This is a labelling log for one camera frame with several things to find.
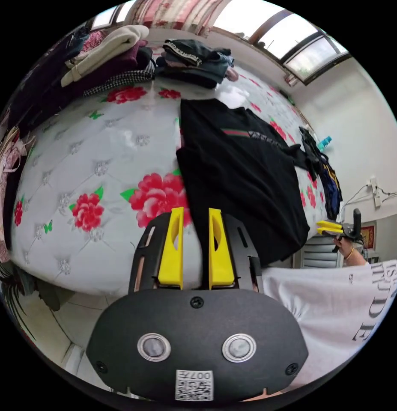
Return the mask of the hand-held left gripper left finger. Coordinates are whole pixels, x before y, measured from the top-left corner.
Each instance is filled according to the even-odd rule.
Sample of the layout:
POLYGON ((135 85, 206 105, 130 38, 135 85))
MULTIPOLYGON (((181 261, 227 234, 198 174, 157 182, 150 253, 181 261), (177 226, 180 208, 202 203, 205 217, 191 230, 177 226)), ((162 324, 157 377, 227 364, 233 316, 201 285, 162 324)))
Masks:
POLYGON ((160 286, 183 286, 183 228, 184 208, 173 208, 158 271, 160 286))

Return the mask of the person's right hand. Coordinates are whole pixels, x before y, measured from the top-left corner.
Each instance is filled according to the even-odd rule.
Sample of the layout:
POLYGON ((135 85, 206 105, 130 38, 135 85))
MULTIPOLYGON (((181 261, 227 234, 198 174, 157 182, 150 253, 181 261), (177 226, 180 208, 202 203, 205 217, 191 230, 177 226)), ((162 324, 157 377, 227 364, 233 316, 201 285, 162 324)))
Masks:
POLYGON ((351 240, 345 237, 339 237, 334 239, 334 244, 338 247, 338 251, 343 256, 344 259, 349 258, 349 256, 354 251, 354 245, 351 240))

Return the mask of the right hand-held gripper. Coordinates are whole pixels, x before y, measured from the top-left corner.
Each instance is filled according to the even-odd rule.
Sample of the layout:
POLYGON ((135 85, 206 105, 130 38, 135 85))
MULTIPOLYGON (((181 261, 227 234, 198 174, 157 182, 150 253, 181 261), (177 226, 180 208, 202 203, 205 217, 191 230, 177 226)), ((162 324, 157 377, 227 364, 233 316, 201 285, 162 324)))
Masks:
POLYGON ((331 220, 321 220, 317 222, 317 233, 322 236, 333 236, 337 240, 347 238, 353 243, 363 245, 363 236, 356 232, 356 227, 352 224, 340 224, 331 220))

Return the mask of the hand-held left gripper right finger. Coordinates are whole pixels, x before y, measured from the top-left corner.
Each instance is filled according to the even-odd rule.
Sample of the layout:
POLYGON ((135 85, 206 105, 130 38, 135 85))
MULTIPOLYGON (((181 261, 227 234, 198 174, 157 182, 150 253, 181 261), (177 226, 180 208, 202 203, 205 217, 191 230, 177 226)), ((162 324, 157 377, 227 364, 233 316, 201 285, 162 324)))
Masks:
POLYGON ((221 211, 209 208, 209 288, 234 284, 234 270, 221 211))

